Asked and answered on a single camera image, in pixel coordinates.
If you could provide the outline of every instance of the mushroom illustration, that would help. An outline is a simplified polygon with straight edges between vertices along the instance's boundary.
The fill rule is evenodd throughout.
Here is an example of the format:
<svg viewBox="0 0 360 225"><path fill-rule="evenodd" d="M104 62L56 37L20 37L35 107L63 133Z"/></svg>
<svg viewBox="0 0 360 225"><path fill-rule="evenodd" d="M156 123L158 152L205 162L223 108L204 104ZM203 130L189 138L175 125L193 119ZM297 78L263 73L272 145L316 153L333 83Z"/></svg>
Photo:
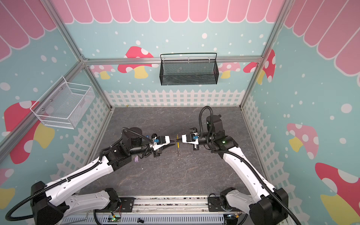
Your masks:
<svg viewBox="0 0 360 225"><path fill-rule="evenodd" d="M24 101L11 105L4 112L6 132L3 136L8 135L22 120L30 113L30 107L36 101ZM47 148L55 136L55 130L44 126L37 121L26 135L10 152L10 158L14 164L23 163L30 155L33 141L39 142L42 148Z"/></svg>
<svg viewBox="0 0 360 225"><path fill-rule="evenodd" d="M315 164L315 172L334 196L320 195L326 210L338 225L360 221L360 179L324 163Z"/></svg>
<svg viewBox="0 0 360 225"><path fill-rule="evenodd" d="M244 72L245 73L253 72L255 71L255 68L256 68L256 63L251 62L245 66ZM265 74L267 77L267 81L269 81L270 83L274 78L274 72L275 72L275 52L274 50L271 50L270 55L267 58L265 65L260 72L259 77L257 78L257 83L262 85L262 79Z"/></svg>
<svg viewBox="0 0 360 225"><path fill-rule="evenodd" d="M107 71L115 72L115 69L112 67L112 65L91 65L90 69L94 73L95 77L99 77L100 74L100 78L103 80L110 79Z"/></svg>
<svg viewBox="0 0 360 225"><path fill-rule="evenodd" d="M316 130L311 126L305 126L301 124L288 123L287 125L289 133L295 136L293 139L289 140L289 144L295 152L299 152L302 146L305 147L307 156L310 159L314 159L319 149L319 138Z"/></svg>
<svg viewBox="0 0 360 225"><path fill-rule="evenodd" d="M219 72L222 73L221 79L227 79L230 77L230 71L239 72L241 70L240 63L222 63L218 66Z"/></svg>
<svg viewBox="0 0 360 225"><path fill-rule="evenodd" d="M132 46L131 48L129 48L124 58L153 58L153 56L143 48ZM117 70L119 70L120 73L128 73L131 70L134 70L136 79L144 79L149 76L148 73L145 71L144 66L158 67L159 65L158 64L119 65L117 67Z"/></svg>

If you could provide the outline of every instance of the white metal basket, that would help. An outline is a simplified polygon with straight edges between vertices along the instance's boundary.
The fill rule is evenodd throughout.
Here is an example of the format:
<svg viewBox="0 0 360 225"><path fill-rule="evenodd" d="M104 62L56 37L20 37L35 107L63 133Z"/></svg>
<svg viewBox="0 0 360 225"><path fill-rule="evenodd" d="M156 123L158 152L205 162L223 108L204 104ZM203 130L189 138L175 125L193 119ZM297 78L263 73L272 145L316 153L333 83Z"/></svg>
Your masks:
<svg viewBox="0 0 360 225"><path fill-rule="evenodd" d="M95 98L88 85L69 83L65 80L45 100L39 98L30 110L45 125L75 129Z"/></svg>

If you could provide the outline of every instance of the gray marble floor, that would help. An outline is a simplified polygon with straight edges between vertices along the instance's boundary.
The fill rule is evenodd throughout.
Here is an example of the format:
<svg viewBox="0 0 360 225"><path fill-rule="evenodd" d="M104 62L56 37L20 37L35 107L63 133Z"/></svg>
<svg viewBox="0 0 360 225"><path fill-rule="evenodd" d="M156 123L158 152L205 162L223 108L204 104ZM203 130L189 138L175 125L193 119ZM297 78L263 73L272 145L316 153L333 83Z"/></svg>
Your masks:
<svg viewBox="0 0 360 225"><path fill-rule="evenodd" d="M169 135L171 140L175 140L177 134L187 134L190 128L199 127L200 110L201 107L116 108L99 149L115 142L122 127L139 127L144 135ZM213 112L222 115L226 135L234 138L248 160L263 174L240 108L213 107ZM209 111L204 111L205 129L205 118L209 114ZM218 194L233 186L249 194L241 179L218 154L210 153L203 146L193 151L192 145L183 143L180 143L179 157L176 152L177 147L172 146L160 157L149 156L137 163L133 160L87 185L80 193L114 188L121 195Z"/></svg>

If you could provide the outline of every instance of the wire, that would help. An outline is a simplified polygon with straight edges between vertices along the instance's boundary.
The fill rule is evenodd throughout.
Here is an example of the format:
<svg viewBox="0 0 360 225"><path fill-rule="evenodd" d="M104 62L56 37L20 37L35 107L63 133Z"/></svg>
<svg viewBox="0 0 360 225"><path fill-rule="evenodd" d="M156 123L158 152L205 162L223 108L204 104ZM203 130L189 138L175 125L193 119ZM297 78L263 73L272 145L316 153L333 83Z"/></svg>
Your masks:
<svg viewBox="0 0 360 225"><path fill-rule="evenodd" d="M271 197L283 208L285 209L285 211L289 214L289 216L294 220L294 222L297 225L301 225L300 221L296 218L296 216L294 215L293 212L290 211L290 209L270 190L270 188L266 185L266 183L262 180L262 178L259 176L259 174L256 172L256 170L254 169L254 167L252 167L252 165L246 161L244 158L242 158L241 156L239 156L238 154L235 154L233 152L230 151L223 151L223 150L218 150L218 151L214 151L214 153L224 153L224 154L229 154L232 156L235 156L236 158L240 159L241 162L245 163L245 165L251 170L251 172L255 175L255 177L257 178L257 180L259 181L259 183L262 185L262 187L271 195Z"/></svg>
<svg viewBox="0 0 360 225"><path fill-rule="evenodd" d="M50 185L50 186L47 186L47 187L45 187L45 188L37 191L37 192L34 193L33 195L25 198L24 200L22 200L22 201L19 202L18 204L16 204L13 208L11 208L11 209L6 213L5 219L6 219L7 221L19 221L19 220L26 220L26 219L33 218L33 217L34 217L33 214L32 214L32 215L27 215L27 216L17 216L17 217L13 217L12 214L13 214L18 208L20 208L22 205L24 205L24 204L27 203L28 201L34 199L35 197L37 197L37 196L45 193L46 191L48 191L48 190L50 190L50 189L52 189L52 188L54 188L54 187L56 187L56 186L59 186L59 185L65 183L65 182L67 182L67 181L70 181L70 180L72 180L72 179L75 178L75 177L78 177L78 176L80 176L80 175L83 175L83 174L89 172L90 170L94 169L95 167L97 167L99 164L101 164L101 160L102 160L102 158L103 158L104 151L109 150L111 147L119 144L119 143L121 142L121 140L122 140L122 137L120 137L120 138L119 138L114 144L112 144L111 146L102 149L102 150L100 151L100 153L99 153L99 159L98 159L98 161L97 161L94 165L92 165L91 167L89 167L89 168L87 168L87 169L85 169L85 170L83 170L83 171L81 171L81 172L78 172L78 173L76 173L76 174L74 174L74 175L71 175L71 176L69 176L69 177L66 177L65 179L62 179L62 180L60 180L60 181L58 181L58 182L56 182L56 183L54 183L54 184L52 184L52 185Z"/></svg>

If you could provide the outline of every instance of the light blue wall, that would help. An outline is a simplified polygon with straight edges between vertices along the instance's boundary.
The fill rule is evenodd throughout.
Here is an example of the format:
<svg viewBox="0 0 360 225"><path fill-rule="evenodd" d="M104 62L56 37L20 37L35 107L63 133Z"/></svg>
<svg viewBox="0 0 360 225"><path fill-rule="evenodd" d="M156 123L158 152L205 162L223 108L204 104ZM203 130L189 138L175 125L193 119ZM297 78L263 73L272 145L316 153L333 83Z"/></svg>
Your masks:
<svg viewBox="0 0 360 225"><path fill-rule="evenodd" d="M255 120L249 118L253 118L254 113L260 116L260 125L263 123L266 138L274 144L275 155L279 154L278 162L284 163L282 173L285 174L274 172L274 152L266 155L264 152L271 146L262 149L263 145L259 142L256 144L263 156L263 163L265 166L271 163L266 172L277 187L294 189L291 192L295 196L291 196L289 204L297 206L291 209L301 218L302 223L336 225L320 198L320 195L335 196L336 191L321 181L315 165L324 163L360 177L360 88L355 77L344 76L334 67L333 60L323 59L316 47L307 46L303 38L296 37L292 30L283 27L273 50L276 54L274 78L271 83L264 79L262 85L255 85L245 106L246 118L252 124L251 127L256 129L253 124ZM342 110L344 104L350 104L352 110L345 113ZM319 149L314 159L309 158L304 146L299 152L292 149L289 140L294 136L287 129L289 123L310 126L316 130ZM251 129L251 132L257 137L254 130ZM340 141L341 138L345 138L346 143ZM285 180L286 186L280 184ZM348 194L358 198L359 192L349 189ZM339 212L343 206L334 202L331 207ZM352 215L350 211L338 215L343 218L343 223L339 224L348 224L348 218Z"/></svg>

